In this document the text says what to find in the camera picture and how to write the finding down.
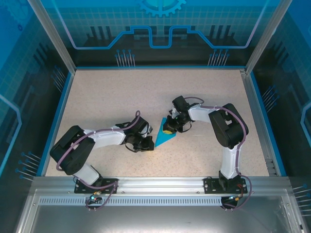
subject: yellow connector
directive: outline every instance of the yellow connector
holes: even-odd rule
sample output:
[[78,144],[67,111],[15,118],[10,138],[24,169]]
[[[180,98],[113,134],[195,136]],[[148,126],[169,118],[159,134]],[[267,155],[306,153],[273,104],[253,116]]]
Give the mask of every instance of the yellow connector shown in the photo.
[[163,133],[166,133],[166,134],[173,134],[171,131],[168,131],[168,130],[163,130]]

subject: white robotic arm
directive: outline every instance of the white robotic arm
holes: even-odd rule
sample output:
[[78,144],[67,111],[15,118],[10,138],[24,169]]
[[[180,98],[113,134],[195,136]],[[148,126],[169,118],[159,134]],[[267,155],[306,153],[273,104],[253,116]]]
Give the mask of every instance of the white robotic arm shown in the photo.
[[[188,113],[189,113],[191,121],[203,121],[203,122],[211,123],[209,114],[214,111],[217,111],[217,110],[201,108],[201,106],[197,104],[191,107],[188,110]],[[233,179],[234,177],[238,175],[236,171],[236,166],[235,166],[236,156],[237,156],[237,147],[238,145],[235,145],[234,148],[232,149],[228,147],[223,147],[223,162],[222,162],[222,167],[220,168],[220,172],[227,179]]]
[[[101,175],[86,160],[93,149],[109,145],[132,144],[132,152],[153,150],[154,143],[149,134],[152,127],[147,121],[139,117],[132,122],[116,124],[105,130],[83,130],[79,126],[72,126],[63,137],[52,147],[51,157],[60,165],[67,175],[73,175],[84,183],[92,186],[101,186]],[[79,138],[85,137],[70,152]]]
[[[222,108],[233,112],[241,120],[246,134],[248,134],[248,128],[235,107],[232,104],[226,104]],[[223,162],[219,172],[219,181],[225,189],[230,181],[238,176],[236,161],[238,145],[243,139],[241,124],[225,110],[219,110],[217,107],[202,107],[198,103],[190,105],[182,96],[173,100],[173,109],[170,114],[163,125],[165,133],[183,133],[185,132],[183,126],[188,122],[203,121],[212,124],[216,138],[223,146]]]

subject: glass panel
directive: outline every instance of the glass panel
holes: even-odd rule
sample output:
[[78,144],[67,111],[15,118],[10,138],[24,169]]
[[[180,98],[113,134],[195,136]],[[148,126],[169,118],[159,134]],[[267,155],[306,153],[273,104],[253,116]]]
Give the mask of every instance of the glass panel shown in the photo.
[[83,206],[39,206],[31,232],[109,232],[111,229],[116,233],[285,233],[299,230],[291,231],[281,198],[253,197],[233,213],[219,206],[106,206],[91,213]]
[[14,232],[68,70],[26,0],[0,0],[0,34],[0,225]]
[[[285,171],[296,196],[310,210],[311,185],[311,5],[293,0],[254,69]],[[311,226],[310,217],[306,216]]]
[[43,0],[77,66],[244,66],[279,0]]

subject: speckled tabletop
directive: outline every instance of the speckled tabletop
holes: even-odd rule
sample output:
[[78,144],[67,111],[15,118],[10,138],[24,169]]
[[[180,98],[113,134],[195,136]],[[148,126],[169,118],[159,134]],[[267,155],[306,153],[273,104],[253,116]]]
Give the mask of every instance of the speckled tabletop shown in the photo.
[[[234,104],[249,128],[240,171],[248,176],[268,176],[238,70],[77,70],[56,140],[73,125],[107,128],[133,120],[136,110],[140,110],[154,129],[155,141],[162,118],[180,95],[203,98],[206,105]],[[123,145],[109,146],[93,150],[87,161],[103,176],[218,176],[222,147],[210,124],[195,122],[190,131],[179,133],[154,151],[132,153]],[[46,176],[65,176],[55,166],[50,159]]]

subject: metal base plate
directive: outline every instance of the metal base plate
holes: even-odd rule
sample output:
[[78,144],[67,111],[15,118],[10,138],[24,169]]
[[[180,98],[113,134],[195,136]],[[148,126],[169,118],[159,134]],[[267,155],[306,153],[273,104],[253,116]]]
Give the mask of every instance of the metal base plate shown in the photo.
[[247,186],[245,179],[239,179],[236,183],[236,185],[228,189],[226,192],[223,190],[223,188],[219,184],[219,178],[212,178],[212,177],[207,177],[206,179],[203,179],[203,184],[204,184],[204,193],[205,194],[240,194],[241,190],[236,186],[238,184],[241,184],[243,187],[243,193],[247,193]]
[[[103,179],[102,186],[111,184],[111,183],[113,183],[115,181],[118,181],[118,179]],[[102,194],[110,194],[112,189],[113,189],[113,186],[108,187],[108,188],[102,190]],[[94,193],[96,191],[98,191],[98,189],[92,189],[92,188],[86,187],[79,180],[76,181],[76,185],[75,185],[75,188],[74,188],[74,193],[92,194],[92,193]]]

